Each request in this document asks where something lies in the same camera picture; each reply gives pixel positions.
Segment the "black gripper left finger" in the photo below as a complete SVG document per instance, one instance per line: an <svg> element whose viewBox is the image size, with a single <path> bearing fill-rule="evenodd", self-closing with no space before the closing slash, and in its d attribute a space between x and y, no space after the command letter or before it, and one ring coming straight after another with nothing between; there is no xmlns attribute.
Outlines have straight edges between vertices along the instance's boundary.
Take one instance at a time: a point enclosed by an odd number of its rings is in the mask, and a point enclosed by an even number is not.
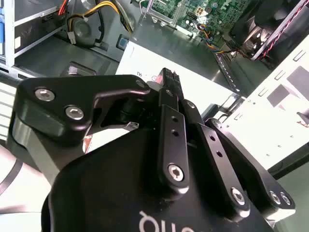
<svg viewBox="0 0 309 232"><path fill-rule="evenodd" d="M155 132L155 175L174 194L189 188L183 91L179 76L164 68L154 82L131 75L43 77L22 81L9 127L50 183L82 155L87 135L137 123Z"/></svg>

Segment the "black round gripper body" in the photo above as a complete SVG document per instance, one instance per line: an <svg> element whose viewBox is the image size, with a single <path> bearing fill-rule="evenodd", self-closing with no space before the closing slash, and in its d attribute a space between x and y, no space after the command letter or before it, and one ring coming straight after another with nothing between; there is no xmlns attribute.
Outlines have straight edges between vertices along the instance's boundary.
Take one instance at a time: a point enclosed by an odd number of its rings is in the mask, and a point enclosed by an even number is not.
<svg viewBox="0 0 309 232"><path fill-rule="evenodd" d="M169 201L157 177L154 133L130 132L68 164L42 207L44 232L269 232L252 206L232 222L208 152L188 146L189 190Z"/></svg>

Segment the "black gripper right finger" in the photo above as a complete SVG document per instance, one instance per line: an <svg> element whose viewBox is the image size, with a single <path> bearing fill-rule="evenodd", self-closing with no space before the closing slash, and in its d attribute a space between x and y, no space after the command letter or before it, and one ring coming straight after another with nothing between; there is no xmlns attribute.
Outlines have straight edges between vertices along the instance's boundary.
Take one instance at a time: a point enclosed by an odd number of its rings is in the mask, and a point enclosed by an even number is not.
<svg viewBox="0 0 309 232"><path fill-rule="evenodd" d="M219 121L203 121L197 107L183 96L173 74L189 137L197 143L200 169L209 174L214 208L229 221L247 218L254 206L266 221L280 221L296 212L292 197Z"/></svg>

